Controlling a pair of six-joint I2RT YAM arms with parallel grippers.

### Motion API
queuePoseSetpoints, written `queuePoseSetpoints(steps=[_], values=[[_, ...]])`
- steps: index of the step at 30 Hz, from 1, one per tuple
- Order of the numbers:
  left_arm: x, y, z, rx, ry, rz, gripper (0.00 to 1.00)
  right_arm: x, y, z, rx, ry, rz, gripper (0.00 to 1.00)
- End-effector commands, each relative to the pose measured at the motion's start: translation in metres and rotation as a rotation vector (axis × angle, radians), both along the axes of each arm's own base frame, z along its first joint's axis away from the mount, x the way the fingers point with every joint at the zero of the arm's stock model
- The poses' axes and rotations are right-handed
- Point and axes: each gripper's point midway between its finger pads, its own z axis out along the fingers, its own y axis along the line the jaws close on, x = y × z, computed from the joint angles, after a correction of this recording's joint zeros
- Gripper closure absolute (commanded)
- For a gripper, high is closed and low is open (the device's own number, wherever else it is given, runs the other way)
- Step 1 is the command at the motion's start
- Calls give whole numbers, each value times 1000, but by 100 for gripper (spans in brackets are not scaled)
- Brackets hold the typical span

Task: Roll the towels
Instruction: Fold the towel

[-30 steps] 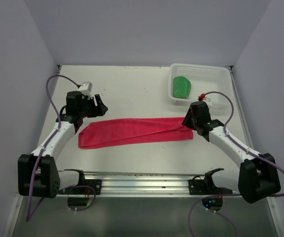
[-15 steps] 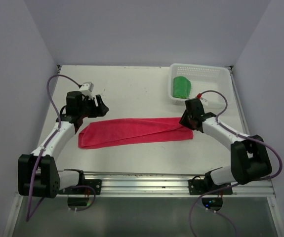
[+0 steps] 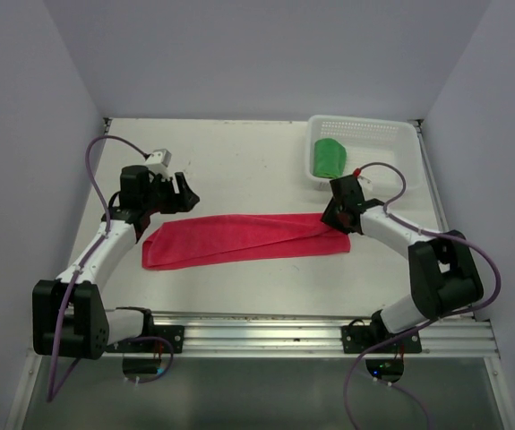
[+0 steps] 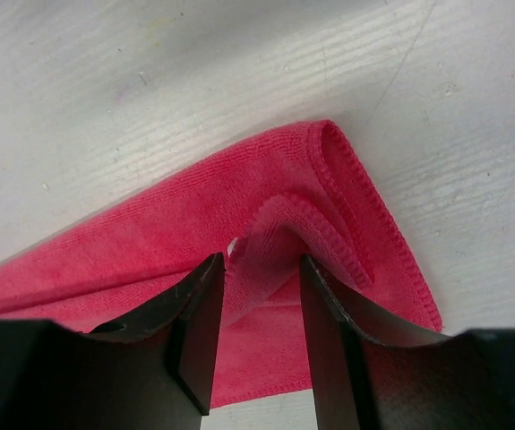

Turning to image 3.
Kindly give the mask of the pink towel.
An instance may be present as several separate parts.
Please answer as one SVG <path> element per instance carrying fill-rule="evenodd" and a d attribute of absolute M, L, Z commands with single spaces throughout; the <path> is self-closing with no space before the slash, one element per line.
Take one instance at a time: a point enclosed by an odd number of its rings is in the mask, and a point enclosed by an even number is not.
<path fill-rule="evenodd" d="M 162 224 L 142 244 L 142 268 L 170 271 L 350 250 L 348 236 L 323 224 L 319 213 L 215 215 Z"/>

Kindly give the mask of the green towel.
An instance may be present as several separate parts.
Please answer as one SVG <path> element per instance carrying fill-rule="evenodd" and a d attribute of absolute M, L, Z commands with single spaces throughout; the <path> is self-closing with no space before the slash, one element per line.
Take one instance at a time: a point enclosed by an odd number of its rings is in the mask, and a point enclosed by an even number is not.
<path fill-rule="evenodd" d="M 334 179 L 343 175 L 347 163 L 347 151 L 337 140 L 323 138 L 313 146 L 313 175 Z"/>

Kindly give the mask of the clear plastic tray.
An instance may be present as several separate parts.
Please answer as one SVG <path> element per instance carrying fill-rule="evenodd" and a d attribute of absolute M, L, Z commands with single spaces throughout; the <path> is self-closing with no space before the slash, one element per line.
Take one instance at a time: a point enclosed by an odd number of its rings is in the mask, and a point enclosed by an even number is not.
<path fill-rule="evenodd" d="M 352 116 L 315 115 L 305 133 L 305 175 L 320 190 L 329 188 L 327 178 L 313 174 L 314 144 L 331 138 L 347 152 L 345 171 L 380 161 L 396 167 L 413 191 L 424 184 L 424 167 L 416 128 L 406 122 Z"/>

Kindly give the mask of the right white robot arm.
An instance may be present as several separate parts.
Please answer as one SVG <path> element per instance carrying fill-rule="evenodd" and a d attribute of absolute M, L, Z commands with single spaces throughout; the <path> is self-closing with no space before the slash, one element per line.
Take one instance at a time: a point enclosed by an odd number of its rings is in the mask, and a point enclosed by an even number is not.
<path fill-rule="evenodd" d="M 330 189 L 332 197 L 322 214 L 325 225 L 345 235 L 370 237 L 408 261 L 409 294 L 375 312 L 369 324 L 345 326 L 345 342 L 361 350 L 390 351 L 400 343 L 401 333 L 483 297 L 476 264 L 460 232 L 428 236 L 408 228 L 405 220 L 398 223 L 385 212 L 384 202 L 365 198 L 354 175 L 332 179 Z"/>

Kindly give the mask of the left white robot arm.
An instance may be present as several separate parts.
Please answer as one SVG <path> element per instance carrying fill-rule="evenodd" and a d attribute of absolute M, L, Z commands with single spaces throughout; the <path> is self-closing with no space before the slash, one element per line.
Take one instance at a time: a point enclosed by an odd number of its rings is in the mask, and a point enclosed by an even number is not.
<path fill-rule="evenodd" d="M 104 213 L 96 236 L 66 270 L 39 281 L 32 291 L 35 352 L 98 359 L 117 342 L 140 352 L 151 349 L 157 339 L 151 311 L 136 306 L 107 310 L 101 293 L 152 215 L 189 212 L 199 200 L 182 172 L 164 176 L 144 165 L 124 167 L 119 190 L 101 201 Z"/>

